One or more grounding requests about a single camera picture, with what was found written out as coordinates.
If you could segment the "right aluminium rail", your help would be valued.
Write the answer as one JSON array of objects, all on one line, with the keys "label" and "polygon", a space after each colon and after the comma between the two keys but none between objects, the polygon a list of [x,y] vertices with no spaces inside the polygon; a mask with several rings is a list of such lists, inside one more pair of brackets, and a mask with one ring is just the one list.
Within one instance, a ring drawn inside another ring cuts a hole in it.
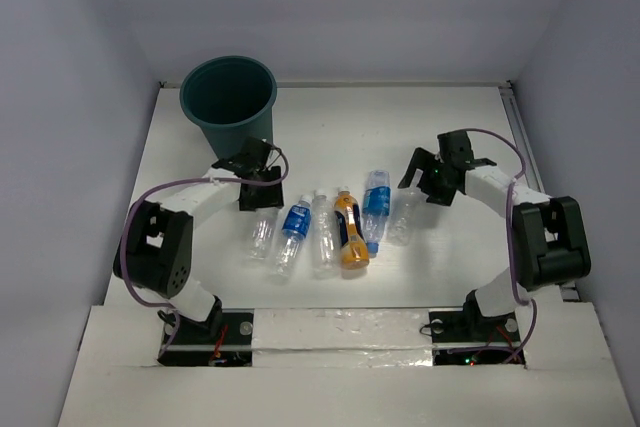
[{"label": "right aluminium rail", "polygon": [[[511,129],[513,143],[525,159],[525,174],[518,182],[523,184],[526,183],[533,190],[544,192],[545,189],[531,150],[511,83],[499,86],[498,91]],[[556,239],[556,235],[548,232],[547,230],[544,231],[544,236],[545,241]],[[560,295],[564,302],[573,300],[579,301],[579,294],[577,294],[575,281],[569,281],[565,284],[557,285],[560,285]]]}]

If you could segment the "clear bottle light blue label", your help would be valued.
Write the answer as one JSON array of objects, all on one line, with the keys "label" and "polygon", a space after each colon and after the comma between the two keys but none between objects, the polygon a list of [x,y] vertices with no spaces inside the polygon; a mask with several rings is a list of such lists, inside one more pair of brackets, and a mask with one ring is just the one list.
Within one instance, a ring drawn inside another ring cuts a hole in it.
[{"label": "clear bottle light blue label", "polygon": [[379,251],[386,222],[390,215],[391,187],[390,175],[385,170],[369,173],[362,203],[362,232],[371,257]]}]

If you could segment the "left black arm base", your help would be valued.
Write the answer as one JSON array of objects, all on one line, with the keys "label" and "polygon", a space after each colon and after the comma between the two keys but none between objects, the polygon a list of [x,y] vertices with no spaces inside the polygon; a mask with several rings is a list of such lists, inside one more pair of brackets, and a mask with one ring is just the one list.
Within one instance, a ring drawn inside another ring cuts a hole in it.
[{"label": "left black arm base", "polygon": [[253,310],[224,309],[221,323],[211,333],[184,317],[158,362],[166,367],[251,367]]}]

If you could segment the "orange juice bottle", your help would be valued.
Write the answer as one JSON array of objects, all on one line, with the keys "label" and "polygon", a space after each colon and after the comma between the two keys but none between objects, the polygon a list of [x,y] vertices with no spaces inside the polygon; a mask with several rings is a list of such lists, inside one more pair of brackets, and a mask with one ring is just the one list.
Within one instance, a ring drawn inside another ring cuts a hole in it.
[{"label": "orange juice bottle", "polygon": [[369,252],[361,229],[360,207],[348,187],[340,187],[334,203],[337,220],[341,266],[347,270],[365,268]]}]

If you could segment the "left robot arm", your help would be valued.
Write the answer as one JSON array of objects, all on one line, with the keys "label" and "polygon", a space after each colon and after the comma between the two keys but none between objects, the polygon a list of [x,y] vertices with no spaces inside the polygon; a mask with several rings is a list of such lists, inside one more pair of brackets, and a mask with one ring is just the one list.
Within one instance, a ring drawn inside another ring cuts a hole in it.
[{"label": "left robot arm", "polygon": [[198,341],[215,339],[222,305],[192,273],[195,230],[228,206],[249,212],[281,208],[288,173],[280,148],[248,137],[239,152],[217,160],[204,175],[149,189],[130,207],[114,275],[139,305],[157,309],[174,332],[183,327]]}]

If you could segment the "clear bottle dark blue label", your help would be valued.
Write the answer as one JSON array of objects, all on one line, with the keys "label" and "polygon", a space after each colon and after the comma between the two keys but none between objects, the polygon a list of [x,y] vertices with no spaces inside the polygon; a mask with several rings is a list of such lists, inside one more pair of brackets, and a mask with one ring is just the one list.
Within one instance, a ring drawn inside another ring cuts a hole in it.
[{"label": "clear bottle dark blue label", "polygon": [[311,225],[311,203],[309,194],[302,195],[284,218],[276,239],[272,267],[272,274],[278,279],[288,279],[293,272]]}]

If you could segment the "dark teal plastic bin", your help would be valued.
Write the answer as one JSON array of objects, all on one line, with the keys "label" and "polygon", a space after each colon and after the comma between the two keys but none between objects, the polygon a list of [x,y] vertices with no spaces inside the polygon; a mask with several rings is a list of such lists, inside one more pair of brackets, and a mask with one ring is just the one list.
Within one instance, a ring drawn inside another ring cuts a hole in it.
[{"label": "dark teal plastic bin", "polygon": [[201,129],[219,158],[239,152],[248,137],[273,141],[276,98],[272,72],[243,56],[218,57],[197,66],[179,92],[184,115]]}]

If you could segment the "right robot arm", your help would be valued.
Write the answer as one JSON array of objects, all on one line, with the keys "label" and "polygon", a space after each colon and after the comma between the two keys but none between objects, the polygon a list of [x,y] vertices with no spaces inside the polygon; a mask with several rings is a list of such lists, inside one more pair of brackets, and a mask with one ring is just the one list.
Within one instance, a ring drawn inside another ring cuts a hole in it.
[{"label": "right robot arm", "polygon": [[450,131],[438,136],[438,152],[416,148],[398,187],[410,187],[420,172],[417,188],[428,203],[449,207],[460,193],[504,218],[508,267],[467,295],[455,323],[468,337],[482,339],[516,308],[532,305],[539,289],[588,276],[591,257],[578,201],[519,183],[525,163],[509,176],[494,161],[476,157],[470,132],[490,133],[479,128]]}]

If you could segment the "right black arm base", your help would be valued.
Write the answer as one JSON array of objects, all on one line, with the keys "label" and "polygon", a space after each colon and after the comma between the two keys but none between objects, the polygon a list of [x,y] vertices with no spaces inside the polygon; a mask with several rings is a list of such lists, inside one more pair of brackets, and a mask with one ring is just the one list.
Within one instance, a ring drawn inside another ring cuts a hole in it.
[{"label": "right black arm base", "polygon": [[524,365],[523,353],[512,358],[521,336],[513,313],[471,327],[461,310],[436,310],[419,332],[432,344],[435,366]]}]

